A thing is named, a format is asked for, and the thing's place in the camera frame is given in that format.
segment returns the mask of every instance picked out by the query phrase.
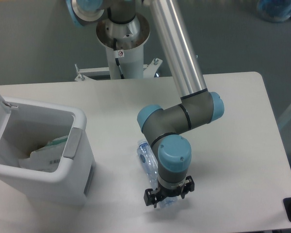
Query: trash in bin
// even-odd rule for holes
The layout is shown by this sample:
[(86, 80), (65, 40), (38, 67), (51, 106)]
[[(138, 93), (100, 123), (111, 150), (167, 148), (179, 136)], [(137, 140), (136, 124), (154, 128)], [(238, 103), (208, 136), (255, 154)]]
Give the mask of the trash in bin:
[(44, 147), (30, 153), (30, 158), (19, 159), (19, 166), (25, 169), (54, 172), (58, 168), (68, 136), (49, 141)]

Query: gray joint housing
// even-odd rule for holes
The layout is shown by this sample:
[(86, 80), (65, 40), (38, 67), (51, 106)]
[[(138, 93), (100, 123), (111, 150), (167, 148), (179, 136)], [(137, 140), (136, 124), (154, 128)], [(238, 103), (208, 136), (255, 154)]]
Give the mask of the gray joint housing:
[(183, 99), (179, 105), (155, 111), (145, 121), (143, 134), (158, 160), (158, 173), (166, 182), (177, 183), (182, 181), (187, 170), (174, 173), (161, 166), (158, 158), (158, 148), (162, 140), (168, 135), (181, 134), (210, 123), (213, 108), (212, 96), (206, 90), (203, 93)]

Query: metal bracket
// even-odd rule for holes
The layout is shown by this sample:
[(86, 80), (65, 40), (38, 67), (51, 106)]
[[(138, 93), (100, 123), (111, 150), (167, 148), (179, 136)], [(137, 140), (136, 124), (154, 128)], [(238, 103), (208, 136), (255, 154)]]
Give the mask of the metal bracket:
[(279, 130), (282, 130), (290, 120), (291, 120), (291, 104), (287, 107), (287, 109), (278, 118), (277, 124), (278, 124)]
[(144, 70), (144, 79), (159, 77), (158, 69), (163, 64), (163, 60), (154, 58), (149, 66)]
[[(153, 61), (149, 65), (144, 65), (144, 78), (154, 78), (159, 77), (158, 69), (162, 65), (163, 61), (159, 58), (153, 59)], [(87, 81), (94, 80), (89, 78), (95, 76), (109, 76), (110, 70), (109, 67), (101, 67), (101, 68), (88, 68), (88, 69), (79, 69), (77, 64), (75, 64), (77, 76), (74, 79), (75, 81)]]

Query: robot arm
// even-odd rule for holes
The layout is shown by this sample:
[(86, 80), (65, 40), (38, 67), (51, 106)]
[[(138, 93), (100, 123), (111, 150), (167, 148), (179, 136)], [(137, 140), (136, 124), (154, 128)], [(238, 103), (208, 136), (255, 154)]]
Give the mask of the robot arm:
[(147, 189), (146, 205), (166, 197), (194, 191), (187, 170), (191, 162), (190, 143), (179, 134), (210, 123), (224, 113), (219, 95), (208, 92), (202, 72), (193, 53), (188, 33), (176, 0), (148, 0), (158, 34), (182, 103), (163, 110), (158, 105), (142, 109), (137, 117), (158, 160), (158, 188)]
[[(158, 105), (147, 106), (139, 112), (137, 117), (141, 131), (158, 160), (158, 188), (147, 189), (144, 196), (146, 205), (156, 207), (156, 204), (166, 197), (181, 195), (184, 198), (189, 191), (194, 191), (192, 178), (186, 176), (192, 150), (190, 143), (180, 134), (220, 118), (224, 113), (224, 105), (217, 93), (207, 90), (177, 1), (142, 0), (142, 2), (150, 7), (182, 101), (181, 104), (165, 110)], [(141, 17), (135, 16), (135, 0), (67, 0), (68, 6), (69, 3), (73, 9), (72, 16), (77, 17), (80, 23), (88, 19), (84, 18), (84, 15), (98, 17), (103, 11), (101, 6), (108, 8), (108, 24), (99, 23), (97, 35), (101, 43), (112, 52), (120, 47), (127, 49), (129, 53), (147, 40), (148, 33), (143, 35), (141, 32), (145, 32), (148, 25), (141, 24)], [(130, 60), (126, 56), (125, 59), (128, 62), (121, 60), (121, 66), (124, 70), (130, 71), (140, 66), (142, 73), (143, 58), (140, 64), (135, 65), (133, 64), (136, 60), (135, 56), (132, 54), (133, 59)], [(112, 70), (115, 73), (116, 68), (112, 68), (111, 62), (108, 63), (110, 73), (112, 74)], [(121, 69), (114, 76), (119, 77), (120, 73), (122, 74)]]

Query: plastic water bottle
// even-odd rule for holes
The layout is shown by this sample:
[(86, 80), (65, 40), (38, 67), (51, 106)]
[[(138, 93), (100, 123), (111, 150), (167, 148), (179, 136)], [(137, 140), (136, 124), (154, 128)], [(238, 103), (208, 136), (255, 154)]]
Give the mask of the plastic water bottle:
[[(144, 171), (146, 172), (148, 179), (151, 184), (151, 188), (155, 190), (157, 188), (157, 175), (158, 175), (158, 163), (155, 158), (155, 155), (153, 154), (153, 151), (148, 144), (146, 140), (141, 140), (138, 142), (138, 149), (137, 154), (141, 161), (142, 167), (144, 168)], [(172, 205), (174, 202), (177, 201), (177, 197), (172, 198), (165, 198), (163, 201), (159, 202), (159, 206), (161, 208), (164, 208), (166, 206)]]

